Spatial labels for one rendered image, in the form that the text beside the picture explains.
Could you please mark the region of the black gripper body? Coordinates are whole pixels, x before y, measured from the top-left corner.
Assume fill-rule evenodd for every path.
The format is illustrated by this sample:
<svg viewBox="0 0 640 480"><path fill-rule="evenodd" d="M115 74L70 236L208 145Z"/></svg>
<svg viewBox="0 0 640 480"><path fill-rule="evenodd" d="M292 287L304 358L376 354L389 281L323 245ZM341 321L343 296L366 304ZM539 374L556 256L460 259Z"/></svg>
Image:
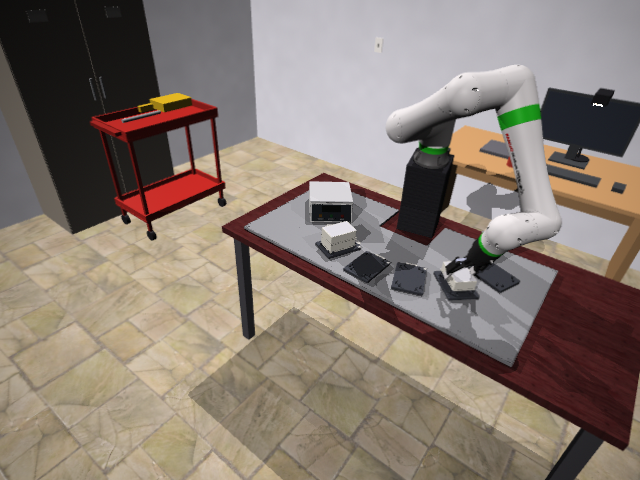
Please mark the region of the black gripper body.
<svg viewBox="0 0 640 480"><path fill-rule="evenodd" d="M484 262L478 260L474 256L474 254L472 252L472 248L470 248L470 250L468 251L467 256L465 256L464 258L467 258L467 260L464 261L466 264L473 263L476 266L485 266L486 264L488 264L488 263L484 263Z"/></svg>

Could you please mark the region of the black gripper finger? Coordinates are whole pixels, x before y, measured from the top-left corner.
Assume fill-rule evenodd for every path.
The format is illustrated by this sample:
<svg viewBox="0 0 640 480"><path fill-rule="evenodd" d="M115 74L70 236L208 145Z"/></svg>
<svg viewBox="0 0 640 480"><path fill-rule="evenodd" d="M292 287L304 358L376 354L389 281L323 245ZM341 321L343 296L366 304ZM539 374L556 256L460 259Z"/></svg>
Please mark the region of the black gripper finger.
<svg viewBox="0 0 640 480"><path fill-rule="evenodd" d="M446 271L443 273L445 280L447 280L454 272L462 268L467 268L469 266L474 265L473 263L469 263L469 264L464 263L465 260L467 260L467 258L456 257L452 262L450 262L447 266L445 266L447 271L447 274L446 274Z"/></svg>
<svg viewBox="0 0 640 480"><path fill-rule="evenodd" d="M480 266L476 266L476 265L474 265L474 266L472 266L469 270L470 270L470 272L472 273L472 275L474 275L475 273L476 273L476 274L479 274L479 270L480 270L480 271L484 271L484 270L485 270L485 269L486 269L490 264L491 264L491 263L488 263L488 264L486 264L485 266L481 266L481 267L480 267ZM479 269L479 267L480 267L480 269Z"/></svg>

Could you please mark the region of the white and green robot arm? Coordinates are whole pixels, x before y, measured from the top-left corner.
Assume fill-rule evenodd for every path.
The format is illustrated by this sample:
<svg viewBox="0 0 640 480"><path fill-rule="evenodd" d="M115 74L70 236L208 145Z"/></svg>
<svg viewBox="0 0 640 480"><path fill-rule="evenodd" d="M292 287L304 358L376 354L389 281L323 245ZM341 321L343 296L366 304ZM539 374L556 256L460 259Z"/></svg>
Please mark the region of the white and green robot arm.
<svg viewBox="0 0 640 480"><path fill-rule="evenodd" d="M474 256L491 264L509 250L554 237L562 226L546 166L533 72L523 65L511 65L460 74L423 102L393 112L386 122L392 141L419 140L416 164L439 169L449 163L456 119L492 109L513 166L521 212L495 217L473 242Z"/></svg>

